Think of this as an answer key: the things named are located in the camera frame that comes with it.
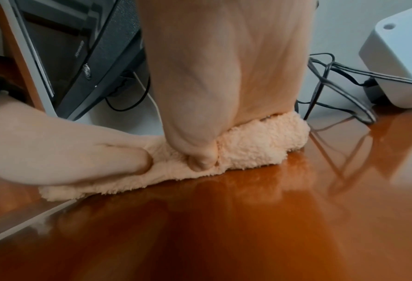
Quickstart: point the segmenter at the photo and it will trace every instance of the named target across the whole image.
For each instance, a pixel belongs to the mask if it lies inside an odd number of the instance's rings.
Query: table
[[[376,111],[279,166],[82,200],[0,241],[0,280],[412,281],[412,110]]]

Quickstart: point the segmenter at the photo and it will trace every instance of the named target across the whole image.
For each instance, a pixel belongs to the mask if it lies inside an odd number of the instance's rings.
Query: peach cloth
[[[287,152],[302,148],[309,126],[295,112],[254,120],[234,127],[217,138],[218,163],[207,171],[194,172],[187,157],[171,148],[164,136],[144,136],[144,147],[154,158],[152,168],[143,175],[122,175],[68,186],[40,187],[43,198],[60,201],[91,194],[116,194],[147,187],[167,180],[193,179],[220,175],[229,169],[251,169],[280,164]]]

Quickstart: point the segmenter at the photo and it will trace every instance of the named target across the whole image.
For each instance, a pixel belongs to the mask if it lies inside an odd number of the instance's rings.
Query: cloth
[[[219,158],[209,170],[194,172],[187,157],[171,148],[164,136],[146,136],[145,150],[154,159],[143,175],[123,175],[68,186],[41,187],[40,194],[49,201],[83,198],[91,194],[116,194],[147,187],[167,180],[183,180],[220,175],[229,169],[251,169],[280,164],[287,152],[302,148],[309,126],[295,112],[253,120],[234,127],[217,138]]]

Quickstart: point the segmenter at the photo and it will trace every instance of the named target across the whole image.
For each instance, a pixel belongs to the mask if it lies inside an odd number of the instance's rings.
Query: fluffy towel
[[[217,138],[218,163],[203,172],[192,171],[187,166],[186,156],[171,148],[163,136],[146,136],[148,145],[145,149],[154,158],[154,164],[147,173],[69,186],[41,187],[40,193],[49,201],[78,199],[96,193],[116,194],[167,180],[220,175],[228,169],[280,164],[288,151],[298,150],[305,145],[308,135],[309,126],[295,112],[251,121]]]

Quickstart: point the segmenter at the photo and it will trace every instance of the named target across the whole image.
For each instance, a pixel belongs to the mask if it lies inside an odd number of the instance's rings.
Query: hand
[[[0,177],[30,185],[65,185],[142,174],[152,158],[146,137],[53,118],[0,94]]]

